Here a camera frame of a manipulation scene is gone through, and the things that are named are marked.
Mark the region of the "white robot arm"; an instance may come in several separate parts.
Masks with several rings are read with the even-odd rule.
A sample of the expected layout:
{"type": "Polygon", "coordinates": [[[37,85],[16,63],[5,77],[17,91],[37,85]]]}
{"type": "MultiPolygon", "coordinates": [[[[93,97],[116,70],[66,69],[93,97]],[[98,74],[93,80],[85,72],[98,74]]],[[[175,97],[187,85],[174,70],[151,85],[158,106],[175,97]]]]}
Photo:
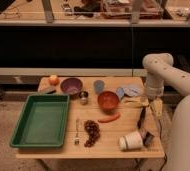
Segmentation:
{"type": "Polygon", "coordinates": [[[176,108],[171,121],[165,171],[190,171],[190,73],[173,66],[169,53],[147,54],[145,92],[150,100],[162,97],[176,108]]]}

